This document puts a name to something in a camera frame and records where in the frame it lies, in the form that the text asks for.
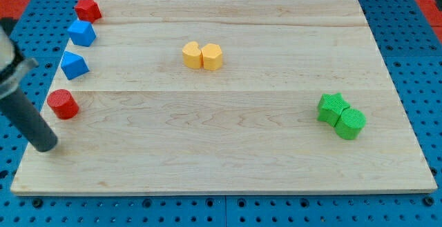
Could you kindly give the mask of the black and clear tool mount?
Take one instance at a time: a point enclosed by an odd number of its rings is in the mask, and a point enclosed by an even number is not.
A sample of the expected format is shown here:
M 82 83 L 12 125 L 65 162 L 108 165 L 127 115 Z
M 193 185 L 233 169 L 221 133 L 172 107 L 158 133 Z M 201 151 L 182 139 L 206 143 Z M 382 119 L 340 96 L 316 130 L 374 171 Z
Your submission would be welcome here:
M 12 51 L 12 61 L 1 70 L 1 99 L 16 91 L 26 74 L 39 65 L 35 58 L 25 57 L 16 43 Z

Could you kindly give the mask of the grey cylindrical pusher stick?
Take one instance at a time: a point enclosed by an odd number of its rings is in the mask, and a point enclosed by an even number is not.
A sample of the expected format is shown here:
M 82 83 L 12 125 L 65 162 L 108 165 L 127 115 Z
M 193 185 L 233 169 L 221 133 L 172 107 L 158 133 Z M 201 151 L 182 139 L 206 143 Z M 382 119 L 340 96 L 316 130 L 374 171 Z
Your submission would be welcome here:
M 1 98 L 1 111 L 37 151 L 57 145 L 56 134 L 20 88 Z

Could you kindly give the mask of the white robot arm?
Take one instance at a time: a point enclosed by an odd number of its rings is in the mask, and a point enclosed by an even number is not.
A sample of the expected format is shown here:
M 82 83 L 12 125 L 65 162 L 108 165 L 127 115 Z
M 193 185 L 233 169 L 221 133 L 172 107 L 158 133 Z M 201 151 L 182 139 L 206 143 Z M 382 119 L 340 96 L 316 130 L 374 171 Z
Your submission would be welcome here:
M 1 112 L 37 151 L 47 152 L 57 145 L 58 138 L 19 86 L 37 66 L 36 59 L 23 56 L 1 30 Z

